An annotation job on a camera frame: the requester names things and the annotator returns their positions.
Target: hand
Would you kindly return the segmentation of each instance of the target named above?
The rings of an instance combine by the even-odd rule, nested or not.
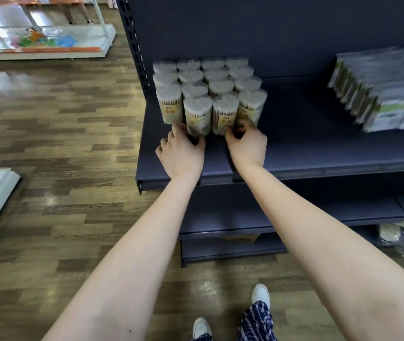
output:
[[[243,176],[248,166],[263,166],[267,151],[267,137],[256,128],[250,119],[239,120],[238,131],[244,133],[241,139],[234,137],[232,129],[226,130],[226,141],[235,168]]]
[[[202,173],[205,138],[200,137],[194,146],[186,136],[188,128],[183,123],[172,125],[172,131],[167,138],[161,139],[161,145],[156,148],[156,155],[164,170],[171,178],[187,176],[197,184]]]

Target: forearm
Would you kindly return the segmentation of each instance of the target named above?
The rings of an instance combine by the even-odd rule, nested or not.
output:
[[[265,169],[241,172],[349,340],[404,340],[404,269]]]
[[[170,181],[106,255],[44,340],[143,340],[195,184],[184,176]]]

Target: person's right hand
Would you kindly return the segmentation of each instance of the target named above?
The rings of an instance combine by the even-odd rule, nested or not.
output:
[[[226,141],[235,168],[243,175],[248,166],[263,166],[267,151],[267,137],[257,129],[250,119],[239,120],[242,125],[238,129],[244,132],[241,139],[234,137],[232,129],[226,130]]]

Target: blue plaid pants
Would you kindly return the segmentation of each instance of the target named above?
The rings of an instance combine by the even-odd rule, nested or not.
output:
[[[210,334],[204,334],[192,341],[213,341]],[[273,333],[273,319],[267,304],[256,301],[243,313],[237,341],[277,341]]]

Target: cotton swab container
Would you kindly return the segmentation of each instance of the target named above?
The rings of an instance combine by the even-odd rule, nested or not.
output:
[[[199,98],[208,94],[208,86],[204,83],[183,84],[183,98]]]
[[[210,81],[225,80],[229,76],[229,69],[222,67],[219,69],[208,69],[204,71],[204,80],[207,83]]]
[[[229,69],[229,75],[234,79],[249,79],[254,75],[254,67],[233,67]]]
[[[262,79],[253,76],[249,79],[236,79],[234,91],[256,91],[262,86]]]
[[[210,81],[208,83],[208,94],[214,98],[217,95],[232,92],[234,85],[233,79],[230,77],[221,81]]]
[[[203,80],[203,72],[200,69],[180,70],[178,72],[178,78],[182,84],[193,84]]]
[[[178,83],[177,72],[154,73],[153,81],[156,87],[165,87]]]
[[[213,122],[211,129],[216,135],[225,135],[226,127],[233,127],[240,101],[235,92],[222,94],[213,99]]]
[[[201,68],[201,61],[199,59],[181,59],[176,63],[178,70],[197,70]]]
[[[238,107],[237,120],[249,118],[255,125],[259,122],[263,105],[267,100],[267,91],[242,91],[238,95],[240,106]]]
[[[226,58],[226,67],[229,69],[245,67],[248,65],[248,62],[249,62],[248,57],[227,57]]]
[[[155,61],[153,71],[155,73],[176,72],[176,63],[174,61]]]
[[[165,124],[171,125],[183,121],[182,88],[179,84],[158,87],[156,97]]]
[[[208,95],[199,98],[186,98],[183,105],[185,106],[188,133],[194,137],[206,136],[211,128],[213,99]]]
[[[203,70],[215,70],[224,67],[226,64],[222,57],[204,58],[201,61]]]

